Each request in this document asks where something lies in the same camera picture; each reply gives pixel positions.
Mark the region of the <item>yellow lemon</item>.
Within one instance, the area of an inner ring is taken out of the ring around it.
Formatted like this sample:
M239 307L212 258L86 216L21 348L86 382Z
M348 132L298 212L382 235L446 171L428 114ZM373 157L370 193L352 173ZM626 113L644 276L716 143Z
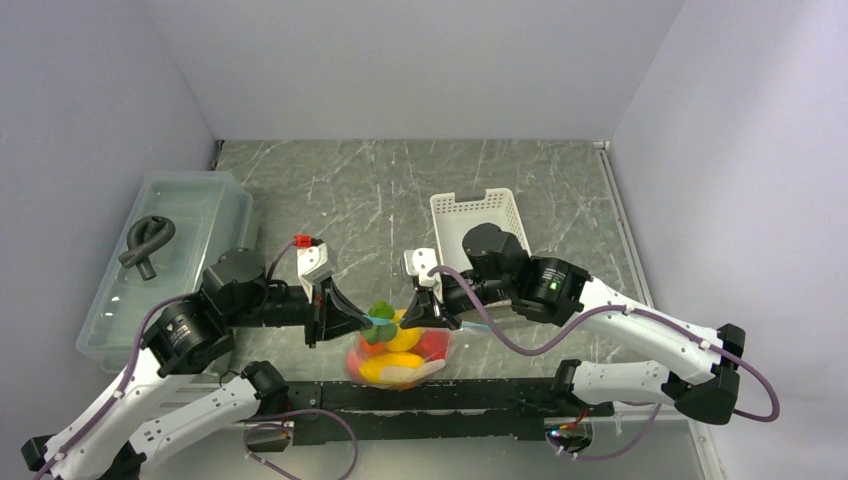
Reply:
M395 336L385 343L389 352L408 352L418 344L423 330L421 328L398 329Z

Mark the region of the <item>red bell pepper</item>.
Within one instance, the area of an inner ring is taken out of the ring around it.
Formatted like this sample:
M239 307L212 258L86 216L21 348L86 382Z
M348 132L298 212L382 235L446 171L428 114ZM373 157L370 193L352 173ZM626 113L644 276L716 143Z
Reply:
M425 330L412 352L426 362L445 360L448 355L451 335L444 330Z

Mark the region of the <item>green leafy vegetable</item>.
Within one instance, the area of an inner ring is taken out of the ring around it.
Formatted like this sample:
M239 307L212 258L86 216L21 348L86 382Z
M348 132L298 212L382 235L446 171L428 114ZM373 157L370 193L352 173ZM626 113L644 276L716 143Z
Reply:
M361 332L363 340L369 345L393 340L398 330L395 315L396 311L389 303L376 301L368 311L371 326Z

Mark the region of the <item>orange carrot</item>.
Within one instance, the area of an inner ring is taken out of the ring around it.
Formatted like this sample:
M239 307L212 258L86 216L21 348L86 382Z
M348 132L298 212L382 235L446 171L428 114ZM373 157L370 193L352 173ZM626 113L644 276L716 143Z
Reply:
M384 343L381 341L370 344L366 339L360 338L357 346L358 352L362 358L370 358L379 355L384 351Z

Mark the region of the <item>clear zip top bag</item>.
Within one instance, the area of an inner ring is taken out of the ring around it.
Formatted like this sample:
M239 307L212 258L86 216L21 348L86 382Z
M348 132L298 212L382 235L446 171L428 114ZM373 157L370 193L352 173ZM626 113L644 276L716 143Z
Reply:
M376 312L372 326L355 335L344 360L348 378L380 389L406 390L444 370L457 350L469 346L476 335L488 332L484 324L467 322L459 330L416 327L402 329L406 311L388 316Z

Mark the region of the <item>pink peach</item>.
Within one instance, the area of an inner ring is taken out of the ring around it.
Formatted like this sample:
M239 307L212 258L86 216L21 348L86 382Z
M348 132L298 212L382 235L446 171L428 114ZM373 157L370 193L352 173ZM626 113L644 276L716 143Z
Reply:
M355 351L349 351L345 357L345 371L351 381L363 383L364 379L360 373L361 357Z

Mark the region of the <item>yellow fruit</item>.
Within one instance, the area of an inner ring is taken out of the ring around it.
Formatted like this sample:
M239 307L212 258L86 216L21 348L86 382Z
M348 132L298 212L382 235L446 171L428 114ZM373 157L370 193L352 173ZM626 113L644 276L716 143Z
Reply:
M424 359L416 354L388 352L362 361L360 373L365 382L370 384L410 384L419 378L419 369L424 364Z

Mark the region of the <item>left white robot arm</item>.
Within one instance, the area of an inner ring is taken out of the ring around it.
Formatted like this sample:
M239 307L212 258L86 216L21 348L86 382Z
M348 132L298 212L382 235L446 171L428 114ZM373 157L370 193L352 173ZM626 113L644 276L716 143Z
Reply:
M275 279L257 251L222 254L196 292L164 300L143 317L127 364L76 420L22 446L28 469L36 478L130 479L227 425L274 428L296 414L288 383L267 361L250 363L168 415L156 411L233 350L238 328L299 326L308 346L368 328L366 314L336 287L323 250L299 251L297 286Z

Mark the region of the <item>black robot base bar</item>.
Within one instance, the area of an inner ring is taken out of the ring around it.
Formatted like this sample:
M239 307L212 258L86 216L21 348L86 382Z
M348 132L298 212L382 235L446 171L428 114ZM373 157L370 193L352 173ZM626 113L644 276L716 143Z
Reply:
M292 422L296 446L347 440L506 437L543 439L577 417L610 417L611 403L586 407L556 396L550 378L431 380L406 390L351 381L292 381L281 400L250 420Z

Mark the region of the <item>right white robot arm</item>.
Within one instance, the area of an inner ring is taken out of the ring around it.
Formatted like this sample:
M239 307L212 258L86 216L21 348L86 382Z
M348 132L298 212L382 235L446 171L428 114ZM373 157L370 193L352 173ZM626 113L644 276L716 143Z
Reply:
M557 411L574 415L607 402L670 405L692 420L725 425L735 413L743 329L718 329L669 318L606 285L585 269L555 257L534 256L513 233L492 223L470 229L460 245L469 269L438 262L430 248L405 251L401 266L415 295L400 326L457 330L476 312L506 341L489 306L505 302L519 316L560 331L541 347L513 346L534 357L574 330L584 330L645 356L643 362L604 365L560 362L551 387Z

